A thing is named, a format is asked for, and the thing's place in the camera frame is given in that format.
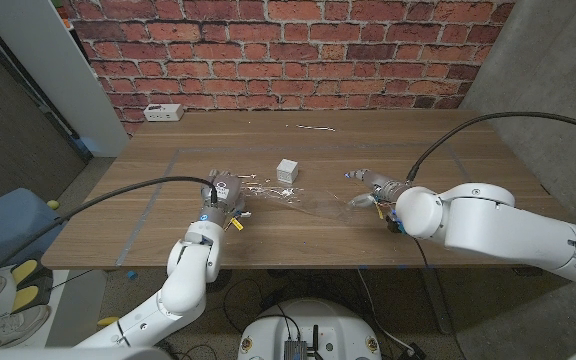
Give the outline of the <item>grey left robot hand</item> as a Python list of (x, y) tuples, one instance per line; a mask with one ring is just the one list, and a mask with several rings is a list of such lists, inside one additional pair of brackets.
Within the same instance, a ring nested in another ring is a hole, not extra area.
[(233, 217), (244, 212), (245, 195), (242, 193), (242, 179), (229, 171), (212, 169), (207, 181), (215, 187), (217, 203), (211, 203), (212, 189), (204, 185), (201, 188), (204, 203), (199, 212), (198, 220), (228, 227)]

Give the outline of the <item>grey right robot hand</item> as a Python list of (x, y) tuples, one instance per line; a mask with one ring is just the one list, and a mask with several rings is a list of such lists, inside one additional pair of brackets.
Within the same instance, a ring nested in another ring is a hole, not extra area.
[(344, 174), (348, 179), (360, 180), (369, 192), (349, 201), (352, 207), (365, 208), (379, 203), (396, 203), (411, 185), (369, 169), (357, 169)]

